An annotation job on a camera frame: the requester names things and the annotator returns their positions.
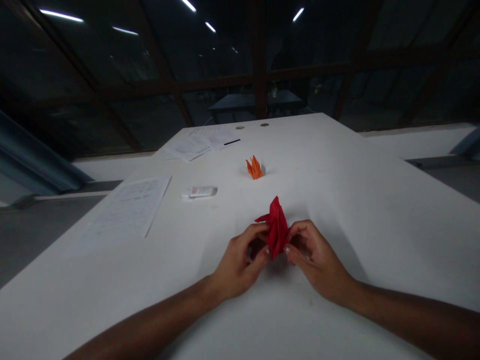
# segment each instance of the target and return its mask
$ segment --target glass window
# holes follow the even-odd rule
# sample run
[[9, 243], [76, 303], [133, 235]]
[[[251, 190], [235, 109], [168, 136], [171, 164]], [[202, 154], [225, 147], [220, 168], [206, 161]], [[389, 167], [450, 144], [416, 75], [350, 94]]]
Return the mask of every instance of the glass window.
[[251, 85], [189, 91], [181, 97], [195, 126], [255, 120]]
[[440, 43], [470, 0], [385, 0], [368, 50]]
[[266, 1], [268, 71], [350, 59], [365, 0]]
[[111, 105], [145, 150], [158, 150], [187, 126], [172, 95], [115, 101]]
[[40, 116], [39, 121], [76, 155], [131, 151], [110, 123], [89, 104], [51, 108]]
[[5, 5], [0, 4], [0, 81], [19, 100], [74, 95], [75, 83]]
[[325, 113], [334, 115], [343, 75], [273, 81], [268, 88], [268, 116]]
[[246, 1], [143, 0], [143, 4], [179, 81], [251, 73]]
[[478, 34], [473, 38], [471, 42], [472, 47], [474, 48], [480, 48], [480, 31]]
[[159, 77], [123, 1], [34, 2], [102, 85]]
[[413, 124], [464, 122], [480, 118], [480, 60], [455, 65]]
[[354, 131], [396, 127], [431, 71], [431, 67], [415, 66], [357, 73], [340, 122]]

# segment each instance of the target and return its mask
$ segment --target blue curtain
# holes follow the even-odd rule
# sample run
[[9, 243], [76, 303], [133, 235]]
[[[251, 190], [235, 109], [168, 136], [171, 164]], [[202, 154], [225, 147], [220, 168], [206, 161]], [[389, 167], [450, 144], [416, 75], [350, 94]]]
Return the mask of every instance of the blue curtain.
[[92, 181], [0, 110], [0, 173], [37, 195], [57, 195]]

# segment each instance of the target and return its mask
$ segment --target ceiling light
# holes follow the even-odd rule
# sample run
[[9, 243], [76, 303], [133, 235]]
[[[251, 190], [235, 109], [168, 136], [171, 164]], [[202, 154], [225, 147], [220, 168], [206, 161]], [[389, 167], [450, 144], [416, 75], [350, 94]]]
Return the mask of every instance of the ceiling light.
[[76, 21], [76, 22], [79, 22], [79, 23], [84, 22], [81, 18], [78, 18], [78, 17], [73, 17], [73, 16], [61, 14], [59, 12], [53, 12], [53, 11], [44, 10], [44, 9], [39, 9], [39, 10], [42, 14], [45, 14], [45, 15], [50, 15], [50, 16], [54, 16], [54, 17], [57, 17], [57, 18], [67, 19], [67, 20], [72, 20], [72, 21]]
[[304, 12], [304, 8], [302, 7], [300, 10], [298, 10], [298, 12], [296, 13], [295, 17], [293, 18], [293, 22], [295, 22], [295, 20], [298, 19], [298, 17], [300, 16], [301, 13]]
[[213, 27], [212, 25], [210, 25], [208, 21], [205, 22], [205, 25], [207, 25], [208, 28], [209, 28], [210, 30], [212, 30], [214, 33], [217, 32], [217, 30], [215, 30], [214, 27]]
[[187, 5], [188, 8], [189, 8], [190, 10], [192, 10], [194, 13], [197, 12], [197, 9], [194, 8], [194, 6], [193, 6], [191, 3], [189, 3], [189, 0], [182, 0], [182, 1], [183, 1], [183, 3], [184, 3], [185, 5]]
[[112, 26], [113, 29], [119, 31], [119, 32], [122, 32], [122, 33], [125, 33], [125, 34], [130, 34], [130, 35], [136, 35], [138, 36], [138, 34], [136, 32], [133, 32], [133, 31], [130, 31], [130, 30], [125, 30], [125, 29], [122, 29], [120, 27], [115, 27], [115, 26]]

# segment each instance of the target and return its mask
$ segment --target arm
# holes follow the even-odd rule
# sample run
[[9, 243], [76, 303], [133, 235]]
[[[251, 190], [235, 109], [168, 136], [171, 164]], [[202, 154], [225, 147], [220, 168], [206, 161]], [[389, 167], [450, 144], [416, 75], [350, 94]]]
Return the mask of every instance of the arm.
[[252, 224], [228, 243], [212, 275], [155, 305], [133, 314], [81, 346], [65, 359], [149, 359], [158, 355], [196, 320], [227, 299], [246, 292], [270, 259], [264, 246], [251, 264], [247, 248], [268, 229]]
[[436, 358], [480, 358], [480, 313], [355, 280], [310, 220], [295, 222], [289, 236], [290, 244], [284, 248], [288, 261], [297, 265], [327, 300]]

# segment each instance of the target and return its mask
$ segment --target dark table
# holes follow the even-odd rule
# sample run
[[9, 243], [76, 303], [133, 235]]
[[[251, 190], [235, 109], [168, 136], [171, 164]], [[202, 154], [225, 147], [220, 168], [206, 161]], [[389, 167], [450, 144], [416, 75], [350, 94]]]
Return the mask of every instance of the dark table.
[[[268, 113], [276, 110], [290, 110], [293, 115], [303, 107], [304, 101], [290, 90], [280, 90], [276, 97], [272, 93], [267, 94]], [[229, 94], [214, 103], [208, 108], [213, 122], [219, 123], [218, 114], [233, 113], [233, 121], [236, 122], [234, 112], [248, 111], [255, 114], [255, 95], [254, 94]]]

